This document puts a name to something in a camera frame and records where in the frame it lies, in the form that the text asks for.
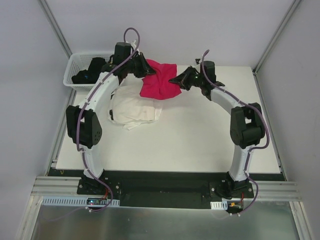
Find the gray floor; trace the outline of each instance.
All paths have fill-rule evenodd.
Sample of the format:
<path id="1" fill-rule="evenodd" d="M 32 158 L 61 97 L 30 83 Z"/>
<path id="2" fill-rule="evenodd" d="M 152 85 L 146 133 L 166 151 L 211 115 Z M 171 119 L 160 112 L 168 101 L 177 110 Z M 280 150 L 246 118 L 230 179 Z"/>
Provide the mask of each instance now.
<path id="1" fill-rule="evenodd" d="M 73 207 L 42 206 L 53 219 Z M 48 222 L 38 219 L 34 240 L 298 240 L 287 202 L 256 202 L 240 217 L 224 211 L 110 207 L 101 213 L 80 209 Z"/>

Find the white fabric pile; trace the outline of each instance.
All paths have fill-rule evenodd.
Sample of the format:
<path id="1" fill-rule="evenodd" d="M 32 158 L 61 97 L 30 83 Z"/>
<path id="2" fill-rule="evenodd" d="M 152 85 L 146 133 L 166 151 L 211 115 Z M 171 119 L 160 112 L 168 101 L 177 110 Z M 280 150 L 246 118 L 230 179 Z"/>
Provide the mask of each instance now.
<path id="1" fill-rule="evenodd" d="M 113 123 L 131 130 L 140 124 L 158 121 L 163 104 L 161 101 L 140 96 L 141 84 L 120 85 L 112 94 L 108 118 Z"/>

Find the white table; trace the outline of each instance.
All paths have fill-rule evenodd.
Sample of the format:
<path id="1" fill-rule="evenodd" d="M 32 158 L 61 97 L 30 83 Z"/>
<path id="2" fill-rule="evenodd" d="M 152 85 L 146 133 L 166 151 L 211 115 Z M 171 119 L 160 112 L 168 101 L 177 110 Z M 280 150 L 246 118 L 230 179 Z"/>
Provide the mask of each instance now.
<path id="1" fill-rule="evenodd" d="M 178 74 L 186 68 L 179 66 Z M 241 100 L 260 103 L 250 67 L 217 66 L 215 70 L 217 81 L 224 83 Z M 125 81 L 129 84 L 137 80 L 131 76 Z M 77 93 L 75 105 L 86 95 Z M 105 106 L 101 116 L 106 115 L 107 109 Z M 229 134 L 230 115 L 195 87 L 163 100 L 158 122 L 126 130 L 105 117 L 99 121 L 103 134 L 98 146 L 105 170 L 227 172 L 232 163 L 234 144 Z M 56 168 L 84 169 L 81 155 L 68 134 L 64 136 Z M 267 149 L 254 152 L 250 172 L 280 172 L 272 143 Z"/>

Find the gray wall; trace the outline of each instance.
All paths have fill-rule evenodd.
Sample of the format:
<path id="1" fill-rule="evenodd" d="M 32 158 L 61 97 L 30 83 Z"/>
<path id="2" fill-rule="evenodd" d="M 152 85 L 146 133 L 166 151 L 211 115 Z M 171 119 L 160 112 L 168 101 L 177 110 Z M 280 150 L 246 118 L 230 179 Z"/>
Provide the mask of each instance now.
<path id="1" fill-rule="evenodd" d="M 12 240 L 70 90 L 68 59 L 36 0 L 0 1 L 0 32 L 0 239 Z"/>
<path id="2" fill-rule="evenodd" d="M 293 0 L 47 0 L 74 53 L 113 51 L 127 27 L 162 63 L 254 66 Z"/>
<path id="3" fill-rule="evenodd" d="M 320 1 L 305 0 L 266 63 L 258 82 L 289 180 L 297 181 L 320 239 Z"/>

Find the pink fabric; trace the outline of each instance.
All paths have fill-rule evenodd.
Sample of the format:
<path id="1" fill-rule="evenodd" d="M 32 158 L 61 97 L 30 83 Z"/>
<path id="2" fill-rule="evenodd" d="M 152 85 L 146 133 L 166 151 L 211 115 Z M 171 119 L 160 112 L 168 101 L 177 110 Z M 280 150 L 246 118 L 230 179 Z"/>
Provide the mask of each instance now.
<path id="1" fill-rule="evenodd" d="M 181 93 L 177 84 L 169 82 L 177 76 L 176 64 L 160 64 L 156 61 L 147 59 L 148 64 L 155 70 L 155 75 L 148 75 L 142 79 L 143 86 L 140 96 L 150 99 L 170 99 Z"/>

